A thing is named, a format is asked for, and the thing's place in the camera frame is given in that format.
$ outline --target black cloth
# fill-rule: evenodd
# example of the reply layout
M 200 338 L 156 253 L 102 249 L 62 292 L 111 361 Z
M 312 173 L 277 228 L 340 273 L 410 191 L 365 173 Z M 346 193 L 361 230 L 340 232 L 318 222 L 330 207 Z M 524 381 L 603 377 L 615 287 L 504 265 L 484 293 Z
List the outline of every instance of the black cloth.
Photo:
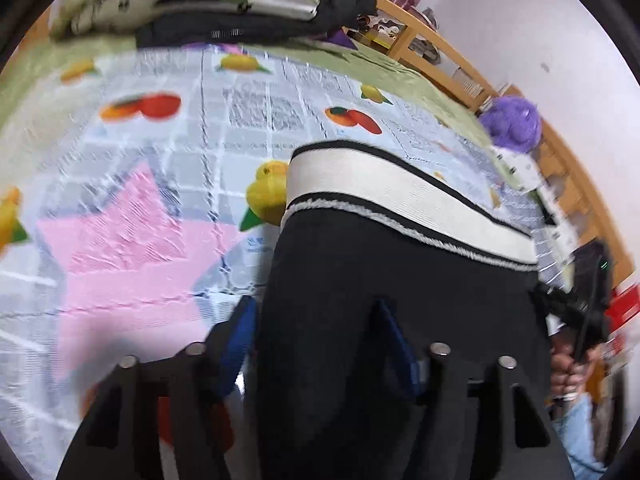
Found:
M 375 14 L 376 0 L 320 0 L 316 16 L 302 22 L 261 14 L 172 12 L 136 31 L 139 48 L 189 43 L 273 43 L 358 28 L 361 14 Z
M 536 281 L 536 272 L 473 261 L 351 212 L 293 213 L 274 251 L 257 337 L 264 480 L 407 478 L 399 472 L 412 467 L 406 460 L 429 406 L 385 387 L 385 352 L 370 326 L 378 297 L 414 349 L 445 342 L 468 363 L 467 377 L 513 356 L 542 405 L 550 348 L 527 293 Z M 463 451 L 445 448 L 441 459 L 468 470 L 478 399 L 456 410 L 467 412 Z

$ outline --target orange fruit print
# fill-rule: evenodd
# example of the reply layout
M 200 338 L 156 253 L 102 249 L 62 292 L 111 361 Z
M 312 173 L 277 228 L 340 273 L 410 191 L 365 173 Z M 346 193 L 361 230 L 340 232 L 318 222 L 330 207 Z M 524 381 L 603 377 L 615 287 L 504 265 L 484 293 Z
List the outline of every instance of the orange fruit print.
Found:
M 351 127 L 359 124 L 371 134 L 379 135 L 382 133 L 376 121 L 358 110 L 347 110 L 346 108 L 335 106 L 327 108 L 324 114 L 340 126 Z
M 140 99 L 129 99 L 105 106 L 100 110 L 100 118 L 106 123 L 123 121 L 132 118 L 139 111 Z
M 100 118 L 106 123 L 126 121 L 138 112 L 154 121 L 172 118 L 177 114 L 182 99 L 175 94 L 160 92 L 143 96 L 131 97 L 105 106 L 100 110 Z
M 333 108 L 327 108 L 324 114 L 329 117 L 334 123 L 340 124 L 340 126 L 355 126 L 358 121 L 354 120 L 349 115 L 347 108 L 341 108 L 334 106 Z

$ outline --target purple fluffy ball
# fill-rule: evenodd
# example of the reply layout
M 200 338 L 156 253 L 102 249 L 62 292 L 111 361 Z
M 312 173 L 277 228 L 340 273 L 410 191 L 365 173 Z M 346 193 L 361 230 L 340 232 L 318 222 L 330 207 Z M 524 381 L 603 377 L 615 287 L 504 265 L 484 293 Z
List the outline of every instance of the purple fluffy ball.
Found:
M 533 103 L 521 97 L 494 99 L 491 108 L 480 115 L 495 146 L 528 153 L 540 142 L 542 122 Z

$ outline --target hand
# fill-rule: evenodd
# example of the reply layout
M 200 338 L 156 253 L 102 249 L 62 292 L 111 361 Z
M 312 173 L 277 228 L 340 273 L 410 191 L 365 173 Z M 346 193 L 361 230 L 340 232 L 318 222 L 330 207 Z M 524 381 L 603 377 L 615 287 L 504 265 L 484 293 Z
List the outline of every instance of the hand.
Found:
M 600 359 L 600 347 L 591 348 L 586 353 L 585 363 L 576 363 L 571 355 L 574 346 L 570 331 L 561 330 L 551 338 L 551 393 L 564 396 L 584 390 L 584 384 Z

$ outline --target person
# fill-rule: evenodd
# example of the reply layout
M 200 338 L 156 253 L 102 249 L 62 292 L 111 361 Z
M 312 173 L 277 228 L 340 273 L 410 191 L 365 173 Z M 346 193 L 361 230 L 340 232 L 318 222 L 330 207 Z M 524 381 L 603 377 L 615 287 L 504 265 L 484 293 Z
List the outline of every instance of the person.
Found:
M 593 453 L 591 396 L 585 390 L 587 379 L 600 359 L 600 348 L 587 351 L 586 362 L 572 358 L 574 346 L 568 330 L 551 338 L 551 393 L 564 397 L 564 406 L 555 404 L 552 425 L 569 457 L 576 480 L 598 480 L 606 471 Z

